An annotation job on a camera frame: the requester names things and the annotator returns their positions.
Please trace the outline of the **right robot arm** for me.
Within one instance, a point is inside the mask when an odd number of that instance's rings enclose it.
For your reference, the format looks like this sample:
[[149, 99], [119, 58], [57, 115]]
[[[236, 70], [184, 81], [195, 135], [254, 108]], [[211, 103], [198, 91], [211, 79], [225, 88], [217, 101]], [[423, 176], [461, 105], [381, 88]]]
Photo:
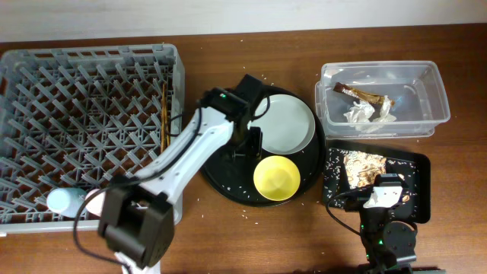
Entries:
[[345, 210], [360, 216], [358, 234], [368, 262], [358, 267], [358, 273], [413, 272], [417, 226], [393, 215], [402, 191], [401, 186], [366, 186], [343, 195]]

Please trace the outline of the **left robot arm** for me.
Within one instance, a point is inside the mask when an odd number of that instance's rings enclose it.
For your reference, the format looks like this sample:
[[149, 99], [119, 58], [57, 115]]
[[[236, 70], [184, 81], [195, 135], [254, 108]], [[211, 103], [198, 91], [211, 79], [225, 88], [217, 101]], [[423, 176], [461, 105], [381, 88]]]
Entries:
[[268, 98], [262, 86], [205, 92], [191, 122], [160, 156], [132, 177], [116, 175], [81, 204], [86, 209], [102, 200], [97, 232], [116, 256], [87, 250], [77, 232], [75, 246], [124, 273], [154, 269], [174, 237], [174, 206], [205, 162], [219, 149], [250, 159], [261, 155], [263, 134], [251, 122], [259, 119], [256, 108]]

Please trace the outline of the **blue plastic cup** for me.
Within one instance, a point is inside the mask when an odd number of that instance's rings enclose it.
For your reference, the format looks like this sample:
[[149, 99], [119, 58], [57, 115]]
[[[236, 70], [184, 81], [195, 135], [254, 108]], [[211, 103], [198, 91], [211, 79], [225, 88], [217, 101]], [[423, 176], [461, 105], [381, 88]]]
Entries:
[[74, 218], [86, 195], [87, 192], [83, 189], [58, 188], [49, 193], [46, 204], [50, 211], [68, 218]]

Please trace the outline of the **brown coffee sachet wrapper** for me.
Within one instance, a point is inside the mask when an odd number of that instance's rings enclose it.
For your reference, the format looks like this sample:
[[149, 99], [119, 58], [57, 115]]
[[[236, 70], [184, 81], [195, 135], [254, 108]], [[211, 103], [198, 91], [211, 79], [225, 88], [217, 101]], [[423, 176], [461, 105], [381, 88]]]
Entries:
[[378, 94], [371, 94], [365, 91], [358, 90], [346, 84], [336, 82], [333, 87], [333, 91], [346, 94], [348, 96], [358, 98], [360, 100], [366, 101], [370, 104], [383, 105], [385, 102], [385, 96]]

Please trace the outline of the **pink plastic cup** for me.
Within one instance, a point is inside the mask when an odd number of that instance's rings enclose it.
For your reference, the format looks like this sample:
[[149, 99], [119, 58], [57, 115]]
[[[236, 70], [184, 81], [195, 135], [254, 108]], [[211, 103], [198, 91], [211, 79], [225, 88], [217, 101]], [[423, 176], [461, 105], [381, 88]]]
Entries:
[[98, 194], [95, 196], [95, 193], [98, 191], [98, 189], [91, 190], [87, 196], [86, 199], [90, 198], [91, 196], [94, 196], [94, 198], [87, 203], [86, 209], [88, 212], [91, 214], [100, 217], [102, 215], [103, 211], [103, 204], [105, 200], [105, 192], [102, 192], [101, 194]]

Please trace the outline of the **grey round plate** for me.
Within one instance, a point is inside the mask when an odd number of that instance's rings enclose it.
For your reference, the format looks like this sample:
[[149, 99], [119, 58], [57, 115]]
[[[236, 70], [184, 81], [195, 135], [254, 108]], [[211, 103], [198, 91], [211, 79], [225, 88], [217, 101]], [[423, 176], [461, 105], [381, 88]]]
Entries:
[[290, 155], [303, 150], [315, 133], [314, 115], [301, 99], [274, 94], [256, 108], [260, 116], [251, 122], [263, 133], [262, 148], [276, 155]]

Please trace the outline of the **yellow bowl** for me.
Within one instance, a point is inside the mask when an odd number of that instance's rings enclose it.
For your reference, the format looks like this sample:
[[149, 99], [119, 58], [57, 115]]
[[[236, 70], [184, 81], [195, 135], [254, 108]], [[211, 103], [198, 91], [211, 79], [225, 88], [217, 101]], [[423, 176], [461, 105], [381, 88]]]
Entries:
[[298, 191], [301, 174], [292, 160], [273, 155], [258, 163], [253, 172], [253, 183], [264, 198], [281, 202], [291, 198]]

